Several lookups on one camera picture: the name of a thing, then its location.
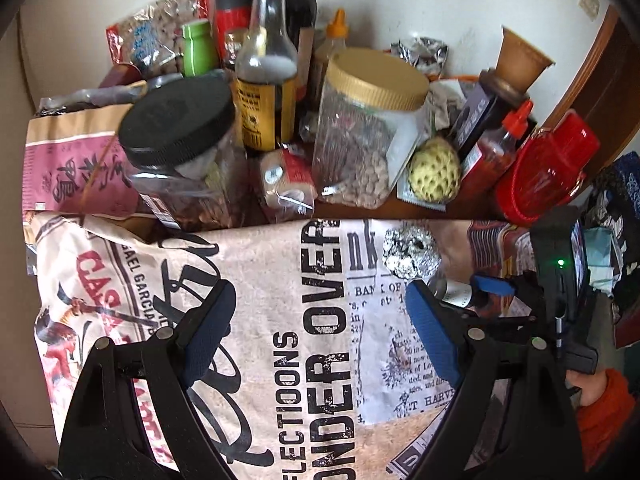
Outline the orange sleeve right forearm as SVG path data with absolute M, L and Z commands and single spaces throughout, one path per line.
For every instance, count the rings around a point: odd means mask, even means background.
M 621 372 L 605 371 L 603 396 L 576 410 L 585 470 L 593 479 L 638 479 L 639 400 Z

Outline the right hand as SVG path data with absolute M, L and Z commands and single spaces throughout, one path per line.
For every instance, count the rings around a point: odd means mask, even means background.
M 581 406 L 595 404 L 597 400 L 603 396 L 606 386 L 608 385 L 605 370 L 600 370 L 600 372 L 592 375 L 567 370 L 565 377 L 570 385 L 577 387 L 582 392 L 579 401 Z

